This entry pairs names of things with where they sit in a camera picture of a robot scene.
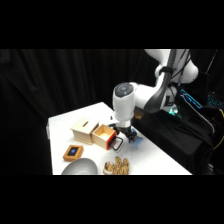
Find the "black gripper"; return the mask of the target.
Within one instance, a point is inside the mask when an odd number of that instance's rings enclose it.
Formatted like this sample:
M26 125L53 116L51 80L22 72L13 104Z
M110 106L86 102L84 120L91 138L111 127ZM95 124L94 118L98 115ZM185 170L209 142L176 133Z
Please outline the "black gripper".
M129 134L129 143L135 142L135 139L137 137L137 132L136 131L131 131L131 121L124 121L124 122L119 122L115 124L115 130L119 133L119 137L123 139L123 141L127 140L127 137L125 135Z

